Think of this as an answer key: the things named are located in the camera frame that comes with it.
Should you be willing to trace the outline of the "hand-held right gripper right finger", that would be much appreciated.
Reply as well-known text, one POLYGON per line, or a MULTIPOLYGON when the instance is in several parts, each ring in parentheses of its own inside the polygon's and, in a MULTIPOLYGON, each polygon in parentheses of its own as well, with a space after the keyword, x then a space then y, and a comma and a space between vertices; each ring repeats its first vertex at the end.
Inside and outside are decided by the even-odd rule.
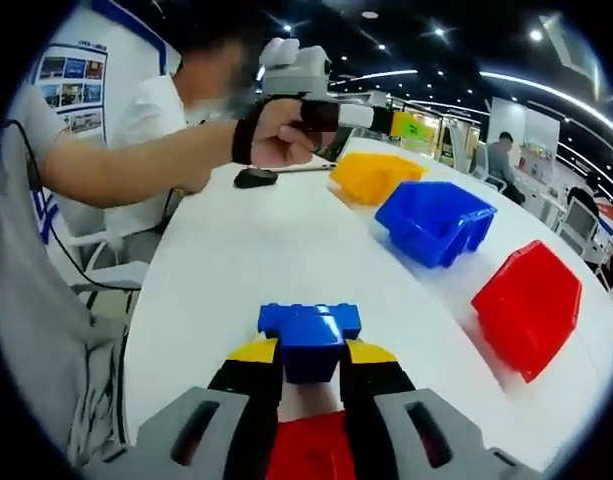
POLYGON ((340 393, 357 479, 489 479, 481 430, 430 389, 418 390, 395 356, 349 340, 340 393))

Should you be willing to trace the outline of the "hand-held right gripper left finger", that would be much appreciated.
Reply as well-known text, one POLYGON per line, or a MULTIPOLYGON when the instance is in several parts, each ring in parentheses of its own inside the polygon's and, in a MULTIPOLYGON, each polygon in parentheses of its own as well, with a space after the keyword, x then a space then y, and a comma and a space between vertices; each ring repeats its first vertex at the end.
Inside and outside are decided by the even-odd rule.
POLYGON ((279 341, 232 352, 206 388, 192 387, 145 421, 135 446, 165 479, 264 479, 277 434, 279 341))

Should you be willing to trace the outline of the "person's left hand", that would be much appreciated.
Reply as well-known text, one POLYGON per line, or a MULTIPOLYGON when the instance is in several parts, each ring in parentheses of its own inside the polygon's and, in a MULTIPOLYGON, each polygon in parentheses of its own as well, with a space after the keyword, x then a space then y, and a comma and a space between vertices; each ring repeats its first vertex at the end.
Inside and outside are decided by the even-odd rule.
POLYGON ((296 96, 260 101, 236 123, 231 160, 261 168, 306 164, 335 137, 339 113, 337 103, 296 96))

